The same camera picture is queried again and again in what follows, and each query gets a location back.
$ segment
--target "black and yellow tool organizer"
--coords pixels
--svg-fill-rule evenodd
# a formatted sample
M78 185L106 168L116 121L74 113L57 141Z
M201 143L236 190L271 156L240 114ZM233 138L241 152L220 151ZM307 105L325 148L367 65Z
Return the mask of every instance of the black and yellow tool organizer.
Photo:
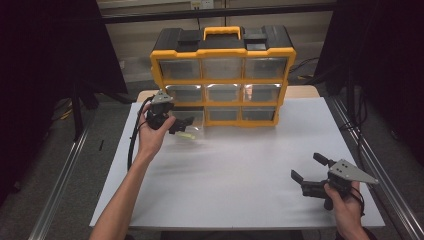
M295 57L284 26L167 28L150 55L174 113L204 116L205 126L242 127L278 123Z

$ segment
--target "white tabletop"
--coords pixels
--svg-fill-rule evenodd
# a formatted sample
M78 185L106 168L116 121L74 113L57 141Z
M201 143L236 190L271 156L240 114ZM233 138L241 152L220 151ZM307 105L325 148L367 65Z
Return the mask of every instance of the white tabletop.
M126 174L134 103L93 214L94 226ZM196 140L167 134L143 181L131 227L154 230L307 229L335 226L323 199L303 197L291 169L321 181L314 152L352 163L323 98L286 99L276 127L207 127ZM367 227L384 226L365 184Z

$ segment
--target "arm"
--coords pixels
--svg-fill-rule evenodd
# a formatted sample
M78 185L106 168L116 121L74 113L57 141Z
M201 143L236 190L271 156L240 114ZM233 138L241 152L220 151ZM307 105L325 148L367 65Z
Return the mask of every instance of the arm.
M140 123L146 121L144 113L148 108L146 106L143 109ZM168 118L158 130L151 129L148 124L140 127L139 148L133 165L97 220L90 239L125 238L147 167L158 153L163 138L174 121L174 117Z
M352 182L352 187L359 191L359 182ZM324 185L325 192L333 200L334 214L336 217L337 230L346 240L367 240L368 235L365 233L361 224L361 206L358 201L352 197L346 197L344 200L340 194L332 189L328 183Z

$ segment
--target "yellow handle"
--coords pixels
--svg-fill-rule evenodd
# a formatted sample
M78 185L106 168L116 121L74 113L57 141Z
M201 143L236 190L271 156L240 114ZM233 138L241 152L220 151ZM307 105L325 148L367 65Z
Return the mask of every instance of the yellow handle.
M236 33L238 39L241 39L240 27L205 27L205 34L203 40L206 40L208 34L233 34Z

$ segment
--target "wall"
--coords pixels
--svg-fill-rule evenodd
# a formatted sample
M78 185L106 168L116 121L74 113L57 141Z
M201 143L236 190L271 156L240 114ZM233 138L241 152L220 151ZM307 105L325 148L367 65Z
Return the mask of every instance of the wall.
M334 2L335 0L215 0L215 8L243 8ZM162 0L98 0L102 15L155 13L190 10L190 1ZM296 63L308 58L319 57L332 12L290 13L258 16L238 16L225 18L199 19L200 27L243 26L256 28L263 25L285 25L298 53ZM107 29L118 59L124 63L122 70L127 82L151 79L148 56L162 28L178 27L198 29L197 19L169 20L108 24Z

